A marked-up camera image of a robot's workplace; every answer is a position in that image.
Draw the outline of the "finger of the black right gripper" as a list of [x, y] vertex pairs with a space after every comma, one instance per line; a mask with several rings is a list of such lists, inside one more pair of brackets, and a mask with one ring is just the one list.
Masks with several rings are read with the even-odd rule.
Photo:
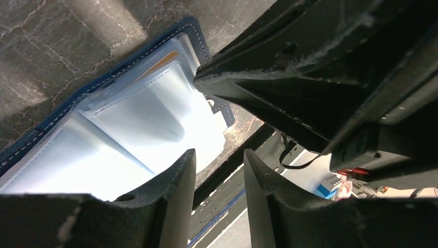
[[223, 49], [194, 83], [327, 153], [392, 108], [388, 82], [410, 46], [401, 20], [295, 20]]

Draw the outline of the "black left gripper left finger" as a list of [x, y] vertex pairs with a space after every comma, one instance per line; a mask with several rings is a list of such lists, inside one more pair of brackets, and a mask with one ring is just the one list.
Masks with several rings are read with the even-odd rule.
[[1, 247], [187, 247], [196, 152], [140, 187], [102, 201], [89, 194], [1, 196]]

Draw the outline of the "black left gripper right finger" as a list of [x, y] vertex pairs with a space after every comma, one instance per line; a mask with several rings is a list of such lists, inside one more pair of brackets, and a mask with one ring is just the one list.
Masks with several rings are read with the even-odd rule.
[[244, 152], [252, 247], [437, 247], [437, 199], [337, 202], [314, 195]]

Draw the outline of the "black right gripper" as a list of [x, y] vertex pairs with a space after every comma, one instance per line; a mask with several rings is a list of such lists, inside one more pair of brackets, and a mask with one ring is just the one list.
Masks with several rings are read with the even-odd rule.
[[437, 185], [437, 1], [276, 1], [212, 94], [371, 187]]

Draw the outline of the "blue leather card holder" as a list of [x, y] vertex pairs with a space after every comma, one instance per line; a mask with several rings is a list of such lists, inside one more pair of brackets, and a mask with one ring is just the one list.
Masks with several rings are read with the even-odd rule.
[[[136, 79], [171, 51], [179, 55]], [[195, 149], [200, 172], [223, 151], [229, 102], [193, 80], [210, 58], [187, 17], [77, 90], [1, 153], [1, 194], [90, 194], [113, 201]]]

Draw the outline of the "gold VIP card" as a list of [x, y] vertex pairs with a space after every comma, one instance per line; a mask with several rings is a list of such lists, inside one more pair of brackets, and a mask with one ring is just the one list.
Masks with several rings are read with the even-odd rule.
[[155, 63], [151, 68], [149, 68], [146, 72], [144, 72], [142, 75], [140, 75], [136, 81], [139, 81], [149, 74], [153, 73], [154, 71], [158, 70], [160, 67], [166, 65], [171, 60], [175, 59], [179, 55], [179, 52], [177, 51], [171, 51], [167, 55], [165, 55], [161, 60], [159, 60], [157, 63]]

